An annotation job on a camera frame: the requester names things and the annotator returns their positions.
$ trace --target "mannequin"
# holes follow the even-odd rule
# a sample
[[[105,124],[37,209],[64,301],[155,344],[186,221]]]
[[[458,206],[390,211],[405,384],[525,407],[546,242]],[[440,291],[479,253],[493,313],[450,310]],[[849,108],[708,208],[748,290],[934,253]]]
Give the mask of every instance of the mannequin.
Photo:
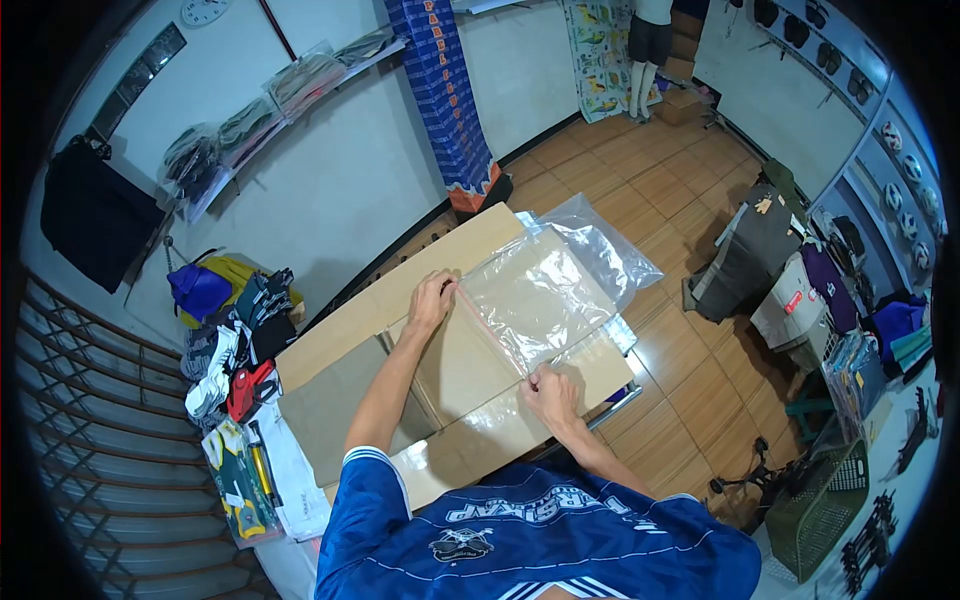
[[[644,119],[650,118],[647,94],[654,84],[658,66],[666,64],[673,44],[670,27],[670,8],[673,0],[635,0],[634,16],[630,20],[627,56],[631,67],[630,116],[637,118],[637,110]]]

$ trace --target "tiled floor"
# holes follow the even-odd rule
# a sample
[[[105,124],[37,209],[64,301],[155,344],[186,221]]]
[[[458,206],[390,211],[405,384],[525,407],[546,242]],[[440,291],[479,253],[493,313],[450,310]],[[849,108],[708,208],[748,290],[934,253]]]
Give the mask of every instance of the tiled floor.
[[[717,495],[708,481],[750,471],[761,435],[775,467],[800,454],[783,413],[792,372],[748,319],[714,324],[683,312],[681,280],[713,258],[713,240],[756,180],[757,160],[731,135],[704,130],[699,121],[673,127],[655,118],[638,127],[615,116],[593,125],[579,120],[503,169],[514,178],[512,210],[543,214],[584,192],[664,272],[622,313],[639,340],[644,392],[597,437],[656,495],[707,498],[718,518],[742,525],[759,500],[756,487]],[[451,215],[441,217],[389,268],[453,227]]]

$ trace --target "printed banner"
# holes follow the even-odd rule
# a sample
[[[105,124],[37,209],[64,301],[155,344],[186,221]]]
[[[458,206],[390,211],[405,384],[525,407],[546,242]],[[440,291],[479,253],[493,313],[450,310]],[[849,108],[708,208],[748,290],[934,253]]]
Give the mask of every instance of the printed banner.
[[[580,111],[588,123],[630,107],[630,0],[564,0]]]
[[[450,0],[384,0],[411,41],[403,66],[456,210],[476,212],[500,175],[480,129]]]

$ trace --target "man's left hand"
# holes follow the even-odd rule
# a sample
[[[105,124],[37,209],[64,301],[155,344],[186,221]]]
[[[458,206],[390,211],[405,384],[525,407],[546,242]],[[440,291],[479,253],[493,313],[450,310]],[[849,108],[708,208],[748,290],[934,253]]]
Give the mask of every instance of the man's left hand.
[[[423,278],[410,297],[410,313],[403,337],[410,335],[426,341],[440,323],[453,302],[457,277],[450,271],[434,271]]]

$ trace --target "hanging black shirt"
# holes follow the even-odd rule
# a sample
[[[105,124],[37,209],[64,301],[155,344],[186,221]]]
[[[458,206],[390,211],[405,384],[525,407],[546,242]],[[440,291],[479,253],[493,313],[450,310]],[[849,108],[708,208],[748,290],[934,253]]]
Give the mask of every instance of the hanging black shirt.
[[[71,143],[47,171],[40,230],[54,250],[113,294],[163,214],[93,149]]]

